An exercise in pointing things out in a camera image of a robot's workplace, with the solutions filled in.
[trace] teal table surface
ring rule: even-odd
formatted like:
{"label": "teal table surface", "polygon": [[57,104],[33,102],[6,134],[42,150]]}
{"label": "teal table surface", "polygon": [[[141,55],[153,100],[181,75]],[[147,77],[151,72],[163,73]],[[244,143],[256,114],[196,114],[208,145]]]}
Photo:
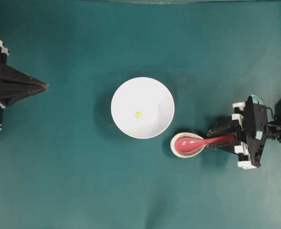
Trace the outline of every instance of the teal table surface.
{"label": "teal table surface", "polygon": [[[232,103],[281,98],[281,0],[177,5],[0,0],[8,65],[49,91],[4,113],[0,229],[281,229],[281,144],[262,167],[205,149],[176,158],[181,131],[206,134]],[[110,102],[148,76],[172,92],[158,137],[120,132]]]}

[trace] cable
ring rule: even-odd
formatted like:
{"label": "cable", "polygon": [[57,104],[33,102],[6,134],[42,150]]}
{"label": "cable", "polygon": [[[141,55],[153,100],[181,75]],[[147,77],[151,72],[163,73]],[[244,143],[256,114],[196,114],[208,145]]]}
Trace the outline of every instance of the cable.
{"label": "cable", "polygon": [[275,120],[272,109],[270,107],[266,107],[266,110],[270,110],[271,111],[271,117],[272,117],[273,120]]}
{"label": "cable", "polygon": [[281,125],[274,125],[274,124],[269,124],[269,123],[264,123],[263,125],[281,128]]}

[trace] robotic arm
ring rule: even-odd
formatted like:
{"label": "robotic arm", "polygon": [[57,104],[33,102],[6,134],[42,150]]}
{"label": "robotic arm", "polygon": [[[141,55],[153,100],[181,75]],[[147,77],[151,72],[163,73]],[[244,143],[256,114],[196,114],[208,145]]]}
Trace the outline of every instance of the robotic arm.
{"label": "robotic arm", "polygon": [[255,95],[248,100],[233,104],[234,114],[209,130],[208,137],[235,133],[236,141],[211,144],[208,147],[221,149],[238,155],[238,167],[259,168],[260,159],[267,139],[281,142],[281,114],[268,122],[267,108]]}

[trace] red plastic spoon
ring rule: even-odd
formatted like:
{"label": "red plastic spoon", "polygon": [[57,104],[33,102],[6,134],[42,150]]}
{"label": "red plastic spoon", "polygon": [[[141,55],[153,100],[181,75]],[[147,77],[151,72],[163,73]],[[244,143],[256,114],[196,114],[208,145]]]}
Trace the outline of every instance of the red plastic spoon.
{"label": "red plastic spoon", "polygon": [[179,153],[186,154],[186,153],[190,153],[198,148],[201,148],[203,146],[207,146],[209,144],[221,143],[221,142],[233,142],[235,140],[236,140],[235,135],[226,135],[226,136],[214,137],[214,138],[209,138],[209,139],[182,137],[175,142],[174,148]]}

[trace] white bowl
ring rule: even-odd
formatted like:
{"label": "white bowl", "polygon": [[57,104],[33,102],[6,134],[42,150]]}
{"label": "white bowl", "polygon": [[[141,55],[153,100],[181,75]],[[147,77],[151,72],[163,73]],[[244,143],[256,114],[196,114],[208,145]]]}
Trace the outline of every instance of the white bowl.
{"label": "white bowl", "polygon": [[173,119],[173,96],[155,79],[133,78],[114,93],[111,113],[115,124],[125,134],[141,139],[155,137]]}

